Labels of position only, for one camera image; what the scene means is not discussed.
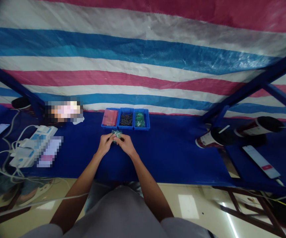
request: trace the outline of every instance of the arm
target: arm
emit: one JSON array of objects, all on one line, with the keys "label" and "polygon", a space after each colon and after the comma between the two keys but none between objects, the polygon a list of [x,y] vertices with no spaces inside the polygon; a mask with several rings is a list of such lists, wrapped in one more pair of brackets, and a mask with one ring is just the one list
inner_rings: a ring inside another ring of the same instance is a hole
[{"label": "arm", "polygon": [[[103,156],[109,151],[110,145],[113,141],[115,135],[108,134],[102,135],[100,139],[100,144],[98,151],[94,154],[92,160],[76,180],[74,185],[66,194],[66,197],[78,196],[90,191],[93,178],[96,174],[97,168]],[[57,224],[61,227],[63,233],[65,234],[69,231],[75,224],[85,202],[87,196],[82,196],[78,198],[71,198],[63,200],[55,212],[50,223]]]},{"label": "arm", "polygon": [[114,140],[121,146],[123,151],[130,156],[134,164],[146,205],[159,222],[164,218],[174,217],[164,194],[136,152],[130,136],[121,135],[121,137],[124,141],[117,137],[115,137]]}]

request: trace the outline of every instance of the tiled floor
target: tiled floor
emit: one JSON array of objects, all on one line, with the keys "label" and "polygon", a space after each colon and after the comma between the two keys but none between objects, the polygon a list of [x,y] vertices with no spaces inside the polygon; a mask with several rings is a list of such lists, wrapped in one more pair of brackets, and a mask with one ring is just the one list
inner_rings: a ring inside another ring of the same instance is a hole
[{"label": "tiled floor", "polygon": [[[75,179],[66,180],[70,186],[75,182]],[[63,180],[57,182],[34,202],[64,197],[69,188]],[[203,226],[219,238],[278,237],[221,211],[218,203],[222,202],[234,208],[230,198],[223,191],[209,186],[164,183],[159,185],[175,217]],[[49,223],[59,205],[60,201],[53,201],[34,206],[30,211],[1,223],[0,237],[17,238],[33,228]]]}]

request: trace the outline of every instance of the pink blurred object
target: pink blurred object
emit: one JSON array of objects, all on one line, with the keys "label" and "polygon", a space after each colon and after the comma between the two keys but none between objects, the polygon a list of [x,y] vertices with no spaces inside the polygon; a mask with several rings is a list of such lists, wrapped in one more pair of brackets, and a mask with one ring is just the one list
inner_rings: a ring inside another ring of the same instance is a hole
[{"label": "pink blurred object", "polygon": [[104,111],[102,124],[104,126],[116,126],[119,112],[117,110],[106,109]]}]

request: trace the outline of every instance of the power strip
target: power strip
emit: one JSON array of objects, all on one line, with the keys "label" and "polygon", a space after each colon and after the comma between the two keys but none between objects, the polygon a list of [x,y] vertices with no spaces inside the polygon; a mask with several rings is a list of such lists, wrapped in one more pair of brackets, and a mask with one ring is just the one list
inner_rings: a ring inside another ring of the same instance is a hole
[{"label": "power strip", "polygon": [[54,126],[39,126],[30,139],[24,139],[19,147],[15,148],[14,157],[10,165],[16,168],[32,167],[58,129]]}]

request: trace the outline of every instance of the blue table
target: blue table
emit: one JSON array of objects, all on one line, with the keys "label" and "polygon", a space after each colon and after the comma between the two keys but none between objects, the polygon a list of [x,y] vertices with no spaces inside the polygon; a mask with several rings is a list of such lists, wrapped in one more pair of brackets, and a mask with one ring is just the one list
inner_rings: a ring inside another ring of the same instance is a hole
[{"label": "blue table", "polygon": [[[0,118],[0,123],[10,123],[14,115],[15,111],[8,111]],[[58,129],[56,135],[63,136],[64,141],[52,168],[40,169],[34,166],[22,169],[23,173],[28,176],[77,178],[96,152],[100,136],[111,132],[100,127],[103,113],[85,112],[84,117],[82,123],[66,123]],[[268,145],[257,148],[281,173],[281,180],[285,184],[285,187],[281,187],[266,177],[242,151],[241,140],[238,145],[226,147],[241,176],[241,179],[231,178],[217,149],[196,146],[195,138],[206,133],[199,117],[150,115],[150,121],[150,131],[124,130],[123,133],[131,136],[142,161],[157,182],[240,186],[286,194],[286,130],[269,134]],[[37,123],[36,119],[22,113],[16,119],[15,130],[9,136],[9,141],[15,141],[27,125]],[[236,127],[247,123],[247,120],[224,119],[223,123]],[[34,131],[35,128],[28,129],[23,138],[30,137]],[[2,136],[0,151],[8,149]],[[0,155],[0,164],[5,157],[6,154]],[[138,180],[130,158],[116,144],[112,144],[101,161],[95,178]]]}]

